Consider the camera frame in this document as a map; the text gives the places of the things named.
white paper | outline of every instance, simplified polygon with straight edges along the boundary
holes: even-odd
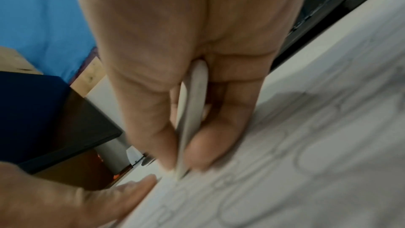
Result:
[[[214,168],[163,178],[117,227],[402,227],[404,14],[376,15],[290,78]]]

white stylus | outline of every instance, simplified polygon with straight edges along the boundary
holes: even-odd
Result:
[[[177,109],[176,133],[178,154],[175,177],[180,180],[187,173],[184,165],[184,150],[200,128],[203,118],[205,96],[208,85],[208,66],[203,60],[191,63],[181,83]]]

blue wall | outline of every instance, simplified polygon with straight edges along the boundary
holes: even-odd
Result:
[[[77,0],[0,0],[0,45],[67,82],[95,41]]]

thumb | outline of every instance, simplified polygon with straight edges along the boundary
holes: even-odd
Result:
[[[129,214],[156,185],[155,175],[101,191],[83,191],[80,227],[99,227]]]

pencil sketch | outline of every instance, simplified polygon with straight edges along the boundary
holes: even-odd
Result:
[[[259,106],[213,170],[189,174],[123,227],[402,227],[404,13],[349,36],[359,42],[307,90]]]

